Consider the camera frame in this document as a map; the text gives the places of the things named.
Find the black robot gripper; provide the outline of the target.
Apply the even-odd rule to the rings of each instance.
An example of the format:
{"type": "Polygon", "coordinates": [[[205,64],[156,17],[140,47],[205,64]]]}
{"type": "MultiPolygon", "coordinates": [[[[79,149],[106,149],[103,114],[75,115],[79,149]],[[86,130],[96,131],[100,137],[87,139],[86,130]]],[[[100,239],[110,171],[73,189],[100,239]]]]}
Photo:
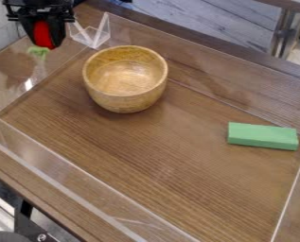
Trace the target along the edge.
{"type": "Polygon", "coordinates": [[[19,21],[27,36],[35,43],[35,18],[48,17],[48,27],[53,47],[59,47],[65,37],[64,22],[73,22],[73,0],[1,0],[9,21],[19,21]]]}

